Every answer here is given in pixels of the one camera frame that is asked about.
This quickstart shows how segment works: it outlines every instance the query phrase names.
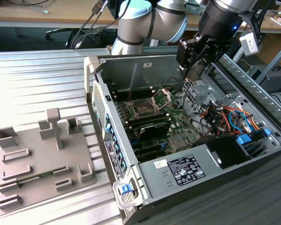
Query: aluminum extrusion table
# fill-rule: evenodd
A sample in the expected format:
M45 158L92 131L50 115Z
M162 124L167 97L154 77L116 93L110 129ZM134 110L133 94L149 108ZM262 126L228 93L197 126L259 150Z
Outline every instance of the aluminum extrusion table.
M0 127L37 127L42 111L52 107L60 109L62 119L77 116L98 179L94 185L0 216L0 225L122 224L83 89L84 57L107 54L107 49L0 53Z
M106 49L0 53L0 126L33 128L44 107L52 105L60 108L62 118L78 116L98 178L95 185L6 214L0 217L0 225L122 224L84 100L83 59L104 54L108 54ZM190 223L281 225L281 156L142 225Z

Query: warning label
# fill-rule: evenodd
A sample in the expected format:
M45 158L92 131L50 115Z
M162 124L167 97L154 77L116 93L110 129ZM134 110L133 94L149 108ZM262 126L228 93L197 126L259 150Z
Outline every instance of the warning label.
M109 159L112 164L113 171L117 176L116 178L117 178L117 180L121 180L124 176L118 165L117 154L115 154L115 152L114 152L111 141L105 141L104 143L105 143L105 147L106 147Z
M168 162L168 166L177 184L180 186L205 177L204 172L193 155L170 161Z

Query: motherboard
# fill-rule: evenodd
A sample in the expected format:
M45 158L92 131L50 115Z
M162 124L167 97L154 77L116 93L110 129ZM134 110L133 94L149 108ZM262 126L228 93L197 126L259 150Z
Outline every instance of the motherboard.
M121 122L140 162L191 148L200 139L184 113L181 99L177 100L168 89L121 92L114 96Z

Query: power supply label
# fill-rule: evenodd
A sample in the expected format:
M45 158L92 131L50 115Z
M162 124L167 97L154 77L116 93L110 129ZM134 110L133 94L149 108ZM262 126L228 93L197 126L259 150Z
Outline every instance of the power supply label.
M205 177L204 172L193 155L170 161L168 162L168 166L177 184L180 186Z

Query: wooden desk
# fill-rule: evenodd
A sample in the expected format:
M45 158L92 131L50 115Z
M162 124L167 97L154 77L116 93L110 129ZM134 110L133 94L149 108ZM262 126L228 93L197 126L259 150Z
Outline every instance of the wooden desk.
M13 5L3 0L0 6L0 26L78 28L89 17L96 2L97 0L51 0L46 3L48 6L46 10L49 11L49 14L45 14L27 7ZM114 18L110 11L106 8L98 20L97 26L109 24L113 20ZM186 30L198 30L199 20L200 16L188 15ZM261 29L264 33L281 33L281 26L272 22L269 16L265 17Z

